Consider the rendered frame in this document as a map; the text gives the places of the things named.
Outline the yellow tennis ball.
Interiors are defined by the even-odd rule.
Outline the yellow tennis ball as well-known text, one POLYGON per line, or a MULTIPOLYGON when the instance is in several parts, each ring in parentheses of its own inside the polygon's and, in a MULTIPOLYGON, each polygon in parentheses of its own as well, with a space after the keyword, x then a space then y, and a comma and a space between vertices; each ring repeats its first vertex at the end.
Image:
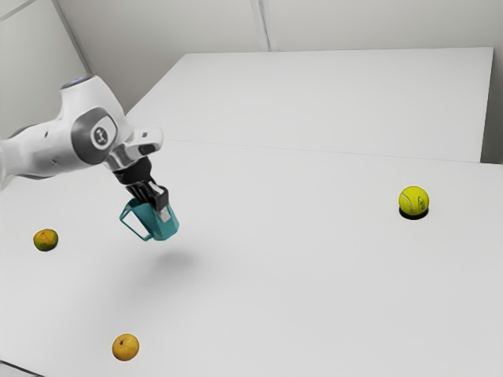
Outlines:
POLYGON ((401 191, 398 206, 409 216, 419 216, 429 208, 429 195, 420 186, 408 186, 401 191))

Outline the yellow-orange round fruit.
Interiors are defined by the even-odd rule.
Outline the yellow-orange round fruit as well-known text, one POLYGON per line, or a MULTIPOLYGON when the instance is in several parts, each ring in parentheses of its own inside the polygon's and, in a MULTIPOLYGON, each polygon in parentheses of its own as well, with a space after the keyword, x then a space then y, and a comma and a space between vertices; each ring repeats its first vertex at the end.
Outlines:
POLYGON ((135 335, 124 333, 119 335, 112 344, 112 355, 119 361, 130 361, 140 350, 140 342, 135 335))

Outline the teal faceted mug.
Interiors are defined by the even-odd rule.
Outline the teal faceted mug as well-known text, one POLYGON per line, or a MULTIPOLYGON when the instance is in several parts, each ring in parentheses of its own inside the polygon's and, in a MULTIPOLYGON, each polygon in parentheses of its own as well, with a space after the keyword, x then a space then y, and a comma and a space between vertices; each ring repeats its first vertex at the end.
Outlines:
POLYGON ((126 204, 119 216, 119 220, 143 241, 164 241, 176 234, 179 229, 179 221, 170 204, 166 205, 162 209, 161 215, 159 215, 149 203, 140 203, 137 199, 131 199, 126 204), (146 231, 145 235, 140 234, 139 231, 125 221, 129 214, 136 217, 146 231))

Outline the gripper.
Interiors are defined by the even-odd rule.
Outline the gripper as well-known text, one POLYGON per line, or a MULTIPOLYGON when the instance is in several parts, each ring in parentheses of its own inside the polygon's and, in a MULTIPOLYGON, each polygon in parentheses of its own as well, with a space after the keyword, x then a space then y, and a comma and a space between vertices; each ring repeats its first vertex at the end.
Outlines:
POLYGON ((160 220, 165 223, 171 219, 169 214, 169 192, 158 186, 151 177, 152 164, 148 157, 143 157, 129 167, 114 170, 118 182, 136 199, 150 199, 160 220))

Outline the green-orange mandarin fruit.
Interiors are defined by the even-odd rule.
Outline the green-orange mandarin fruit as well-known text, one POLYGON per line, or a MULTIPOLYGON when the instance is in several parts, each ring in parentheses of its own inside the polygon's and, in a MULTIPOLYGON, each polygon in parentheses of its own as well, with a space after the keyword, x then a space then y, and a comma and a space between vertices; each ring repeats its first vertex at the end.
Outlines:
POLYGON ((59 241, 59 236, 54 229, 41 229, 33 236, 33 244, 39 251, 53 250, 59 241))

